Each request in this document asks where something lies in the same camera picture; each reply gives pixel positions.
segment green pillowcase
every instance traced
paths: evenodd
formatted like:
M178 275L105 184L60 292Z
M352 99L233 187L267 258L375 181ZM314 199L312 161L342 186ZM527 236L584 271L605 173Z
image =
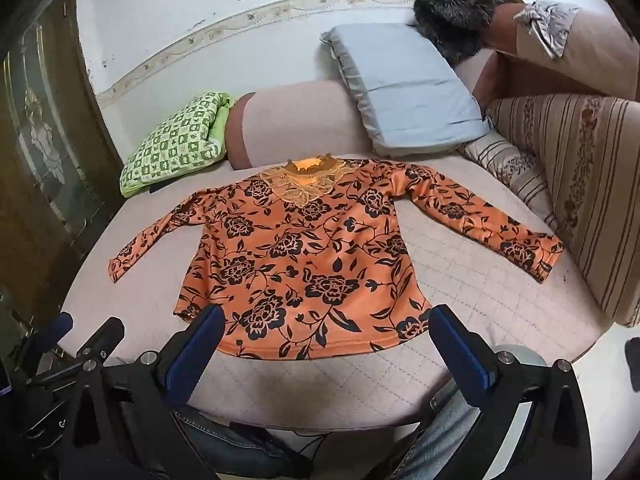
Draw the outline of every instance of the green pillowcase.
M120 174L120 192L129 197L222 159L225 124L234 102L226 93L208 92L162 122L129 156Z

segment silver screw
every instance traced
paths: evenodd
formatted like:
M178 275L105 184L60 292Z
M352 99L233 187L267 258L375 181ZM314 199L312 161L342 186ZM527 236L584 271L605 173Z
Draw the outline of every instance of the silver screw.
M150 365L151 363L155 362L157 358L158 358L158 354L149 350L148 352L145 352L140 356L140 362L143 365Z
M558 368L560 368L563 372L568 372L571 370L571 363L566 359L558 359Z
M501 350L498 352L498 361L503 364L510 365L516 360L511 352L507 352L505 350Z
M85 372L90 372L97 366L97 364L98 363L95 362L95 360L89 359L88 361L85 361L84 364L82 365L82 370L84 370Z

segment black fur garment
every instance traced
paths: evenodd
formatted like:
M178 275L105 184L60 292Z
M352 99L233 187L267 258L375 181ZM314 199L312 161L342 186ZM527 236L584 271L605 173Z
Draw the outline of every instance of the black fur garment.
M508 0L415 0L414 14L420 33L455 67L483 47L481 33L494 10Z

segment light blue pillow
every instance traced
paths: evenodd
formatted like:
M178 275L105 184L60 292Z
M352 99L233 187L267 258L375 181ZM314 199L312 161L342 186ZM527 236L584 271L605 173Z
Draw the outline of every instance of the light blue pillow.
M490 131L464 83L415 28L353 23L320 39L331 45L378 153L443 152Z

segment shirt sleeve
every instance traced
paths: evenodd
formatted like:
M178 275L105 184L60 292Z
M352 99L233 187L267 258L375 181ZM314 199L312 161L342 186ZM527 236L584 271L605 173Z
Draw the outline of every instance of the shirt sleeve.
M117 282L162 235L183 225L204 224L207 221L215 194L216 191L212 189L197 191L155 224L140 232L124 246L118 256L109 260L109 276L113 282Z
M390 164L393 195L408 193L433 219L509 259L544 282L562 253L558 237L527 229L449 177L414 164Z

